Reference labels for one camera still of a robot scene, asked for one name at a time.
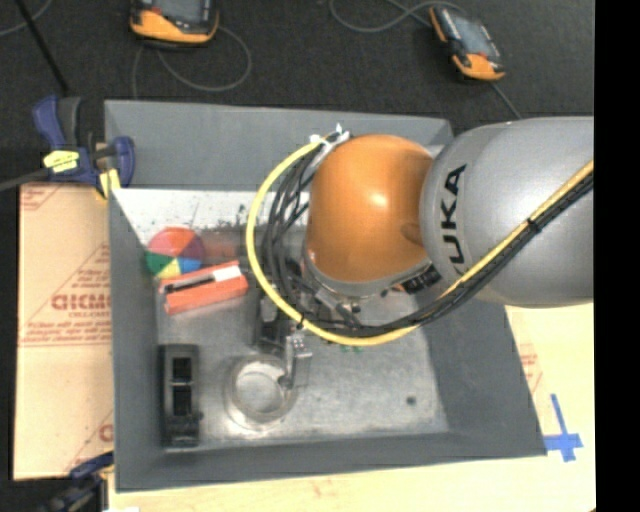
blue clamp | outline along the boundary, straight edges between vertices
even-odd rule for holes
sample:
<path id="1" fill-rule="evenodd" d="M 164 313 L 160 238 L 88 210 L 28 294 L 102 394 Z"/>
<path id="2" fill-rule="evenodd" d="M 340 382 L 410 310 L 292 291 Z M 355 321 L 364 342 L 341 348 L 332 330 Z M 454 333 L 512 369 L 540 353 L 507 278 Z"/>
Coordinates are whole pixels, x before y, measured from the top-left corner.
<path id="1" fill-rule="evenodd" d="M 48 166 L 50 181 L 76 181 L 94 186 L 102 195 L 100 175 L 102 170 L 96 166 L 96 160 L 103 157 L 114 157 L 114 166 L 121 186 L 128 186 L 133 178 L 135 169 L 134 144 L 130 137 L 116 137 L 105 149 L 90 151 L 86 147 L 78 146 L 76 139 L 77 112 L 81 98 L 69 97 L 58 99 L 57 96 L 47 96 L 40 100 L 32 110 L 33 121 L 40 135 L 47 141 L 52 152 L 56 150 L 74 153 L 74 161 L 67 162 L 64 167 Z"/>
<path id="2" fill-rule="evenodd" d="M 107 485 L 99 471 L 113 463 L 113 452 L 107 452 L 76 466 L 69 473 L 71 485 L 39 505 L 36 512 L 78 512 L 92 499 L 96 500 L 96 510 L 104 510 Z"/>

orange device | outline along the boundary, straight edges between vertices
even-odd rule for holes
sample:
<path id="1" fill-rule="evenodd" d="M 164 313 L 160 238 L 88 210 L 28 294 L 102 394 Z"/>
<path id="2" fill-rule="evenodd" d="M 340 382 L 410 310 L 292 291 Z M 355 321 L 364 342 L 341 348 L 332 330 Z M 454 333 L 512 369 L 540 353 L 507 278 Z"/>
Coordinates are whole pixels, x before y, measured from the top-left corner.
<path id="1" fill-rule="evenodd" d="M 482 23 L 442 6 L 430 8 L 429 19 L 464 77 L 495 81 L 504 76 L 500 52 Z"/>
<path id="2" fill-rule="evenodd" d="M 154 46 L 200 46 L 218 29 L 215 4 L 215 0 L 132 0 L 129 25 Z"/>
<path id="3" fill-rule="evenodd" d="M 249 289 L 238 261 L 206 267 L 178 277 L 162 279 L 158 291 L 165 296 L 169 315 L 241 297 Z"/>
<path id="4" fill-rule="evenodd" d="M 338 145 L 311 184 L 307 268 L 331 289 L 358 296 L 423 272 L 418 213 L 432 162 L 425 148 L 394 135 Z"/>

yellow clamp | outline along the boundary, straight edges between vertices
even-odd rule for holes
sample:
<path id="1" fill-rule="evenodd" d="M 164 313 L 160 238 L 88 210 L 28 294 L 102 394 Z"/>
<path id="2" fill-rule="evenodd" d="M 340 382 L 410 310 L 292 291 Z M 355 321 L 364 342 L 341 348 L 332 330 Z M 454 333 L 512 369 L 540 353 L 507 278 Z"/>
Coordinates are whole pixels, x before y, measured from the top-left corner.
<path id="1" fill-rule="evenodd" d="M 112 190 L 121 188 L 120 176 L 118 176 L 118 171 L 116 169 L 109 169 L 108 171 L 101 173 L 100 185 L 102 185 L 102 192 L 105 199 L 109 199 L 109 193 Z"/>
<path id="2" fill-rule="evenodd" d="M 51 169 L 55 174 L 70 171 L 78 167 L 80 154 L 77 151 L 65 151 L 56 149 L 42 159 L 42 163 L 47 169 Z"/>

multicolored toy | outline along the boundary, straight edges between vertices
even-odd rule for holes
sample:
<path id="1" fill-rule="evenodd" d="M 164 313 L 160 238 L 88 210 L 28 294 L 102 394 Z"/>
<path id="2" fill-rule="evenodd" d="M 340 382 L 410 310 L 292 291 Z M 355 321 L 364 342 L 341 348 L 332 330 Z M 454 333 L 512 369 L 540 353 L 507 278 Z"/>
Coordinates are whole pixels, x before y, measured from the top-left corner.
<path id="1" fill-rule="evenodd" d="M 153 236 L 145 250 L 151 273 L 161 279 L 181 276 L 202 267 L 204 244 L 197 233 L 184 226 L 170 226 Z"/>

blue tape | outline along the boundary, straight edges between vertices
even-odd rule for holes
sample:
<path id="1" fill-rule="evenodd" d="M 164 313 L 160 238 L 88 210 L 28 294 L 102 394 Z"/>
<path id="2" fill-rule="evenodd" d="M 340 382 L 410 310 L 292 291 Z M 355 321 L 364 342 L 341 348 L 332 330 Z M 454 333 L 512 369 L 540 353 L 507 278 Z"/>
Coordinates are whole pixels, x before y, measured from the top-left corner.
<path id="1" fill-rule="evenodd" d="M 561 433 L 553 436 L 544 436 L 544 444 L 547 451 L 559 450 L 564 462 L 576 460 L 574 450 L 576 448 L 583 448 L 584 445 L 582 444 L 582 440 L 578 434 L 569 434 L 567 431 L 567 425 L 564 422 L 562 410 L 560 409 L 560 402 L 554 393 L 551 394 L 551 402 L 553 404 L 556 417 L 558 418 L 558 423 L 560 424 Z"/>

